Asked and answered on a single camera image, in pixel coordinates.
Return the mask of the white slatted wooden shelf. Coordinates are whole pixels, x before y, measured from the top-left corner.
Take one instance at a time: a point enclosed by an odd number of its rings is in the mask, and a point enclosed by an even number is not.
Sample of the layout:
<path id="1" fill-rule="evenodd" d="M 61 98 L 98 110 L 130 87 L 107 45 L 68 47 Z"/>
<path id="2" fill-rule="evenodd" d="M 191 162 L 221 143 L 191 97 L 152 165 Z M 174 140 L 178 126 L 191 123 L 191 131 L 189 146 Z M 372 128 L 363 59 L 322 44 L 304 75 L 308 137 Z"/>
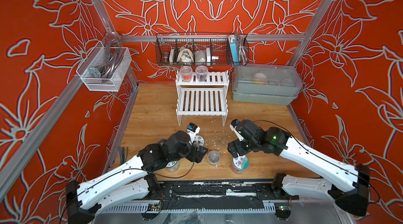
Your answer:
<path id="1" fill-rule="evenodd" d="M 225 125 L 228 116 L 227 94 L 229 72 L 208 72 L 206 81 L 201 82 L 192 73 L 188 81 L 176 72 L 177 107 L 176 116 L 181 125 L 183 116 L 220 116 Z"/>

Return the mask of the small clear cup red seeds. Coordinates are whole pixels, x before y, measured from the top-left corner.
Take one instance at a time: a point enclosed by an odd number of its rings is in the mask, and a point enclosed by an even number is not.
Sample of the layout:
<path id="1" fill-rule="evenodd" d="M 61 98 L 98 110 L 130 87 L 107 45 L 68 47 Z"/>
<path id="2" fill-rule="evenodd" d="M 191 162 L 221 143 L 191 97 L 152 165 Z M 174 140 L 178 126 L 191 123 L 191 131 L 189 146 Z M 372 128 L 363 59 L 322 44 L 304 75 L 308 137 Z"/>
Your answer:
<path id="1" fill-rule="evenodd" d="M 190 82 L 192 79 L 193 69 L 191 66 L 183 66 L 179 70 L 179 75 L 184 82 Z"/>

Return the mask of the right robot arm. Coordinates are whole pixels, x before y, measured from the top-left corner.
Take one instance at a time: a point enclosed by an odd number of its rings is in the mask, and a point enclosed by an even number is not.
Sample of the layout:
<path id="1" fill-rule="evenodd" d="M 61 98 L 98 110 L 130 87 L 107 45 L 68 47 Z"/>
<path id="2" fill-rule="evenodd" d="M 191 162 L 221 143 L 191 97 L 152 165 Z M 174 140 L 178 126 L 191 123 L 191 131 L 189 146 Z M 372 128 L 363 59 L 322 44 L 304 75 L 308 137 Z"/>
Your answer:
<path id="1" fill-rule="evenodd" d="M 370 192 L 370 169 L 366 165 L 337 161 L 298 141 L 278 125 L 264 130 L 251 120 L 235 119 L 230 129 L 237 136 L 227 148 L 233 158 L 264 152 L 293 161 L 319 175 L 314 179 L 276 174 L 273 190 L 280 188 L 290 196 L 329 200 L 352 215 L 366 215 Z"/>

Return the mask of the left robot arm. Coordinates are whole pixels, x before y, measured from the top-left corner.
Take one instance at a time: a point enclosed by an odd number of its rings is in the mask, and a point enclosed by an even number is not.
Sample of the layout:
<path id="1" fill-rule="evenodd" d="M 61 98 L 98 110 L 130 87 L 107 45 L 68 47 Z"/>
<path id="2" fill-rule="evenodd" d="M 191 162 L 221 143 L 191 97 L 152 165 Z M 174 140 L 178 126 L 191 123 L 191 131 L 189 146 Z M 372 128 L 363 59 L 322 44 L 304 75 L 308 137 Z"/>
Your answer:
<path id="1" fill-rule="evenodd" d="M 102 211 L 158 191 L 156 171 L 183 158 L 200 163 L 208 148 L 195 141 L 196 132 L 178 131 L 166 140 L 149 144 L 119 167 L 86 182 L 66 185 L 69 224 L 89 224 Z"/>

